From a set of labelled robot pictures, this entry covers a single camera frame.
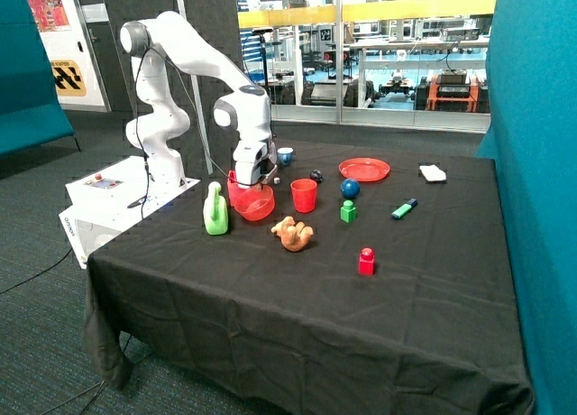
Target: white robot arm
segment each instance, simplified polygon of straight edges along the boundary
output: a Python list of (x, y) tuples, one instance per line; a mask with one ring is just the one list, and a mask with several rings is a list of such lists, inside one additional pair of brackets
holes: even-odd
[(189, 119), (170, 95), (165, 57), (187, 74), (218, 78), (231, 88), (233, 93), (216, 100), (214, 119), (223, 129), (239, 133), (233, 154), (236, 179), (244, 188), (271, 179), (277, 171), (277, 153), (270, 131), (270, 100), (263, 88), (174, 12), (126, 23), (120, 39), (132, 56), (138, 97), (153, 108), (152, 114), (138, 118), (138, 124), (132, 120), (126, 134), (148, 155), (155, 183), (181, 185), (185, 179), (180, 155), (166, 141), (185, 133)]

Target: door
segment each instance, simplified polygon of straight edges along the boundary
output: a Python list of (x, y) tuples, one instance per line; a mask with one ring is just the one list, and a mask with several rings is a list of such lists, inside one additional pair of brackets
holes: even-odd
[(63, 108), (109, 111), (76, 0), (28, 0)]

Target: teal partition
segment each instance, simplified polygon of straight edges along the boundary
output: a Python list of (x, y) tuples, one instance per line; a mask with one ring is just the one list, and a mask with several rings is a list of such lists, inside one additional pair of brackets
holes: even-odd
[(72, 135), (26, 0), (3, 0), (0, 41), (0, 155)]
[(539, 414), (577, 413), (577, 0), (498, 0), (494, 158)]

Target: red block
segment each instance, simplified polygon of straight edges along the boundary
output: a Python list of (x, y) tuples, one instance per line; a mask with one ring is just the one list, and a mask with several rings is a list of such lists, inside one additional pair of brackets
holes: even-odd
[(359, 274), (374, 275), (375, 273), (375, 252), (371, 248), (363, 248), (359, 258)]

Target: yellow warning sign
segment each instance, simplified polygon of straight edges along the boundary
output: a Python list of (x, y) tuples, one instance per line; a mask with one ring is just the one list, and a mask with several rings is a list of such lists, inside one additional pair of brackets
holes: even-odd
[(84, 97), (87, 88), (84, 85), (80, 68), (72, 60), (51, 61), (52, 75), (59, 97)]

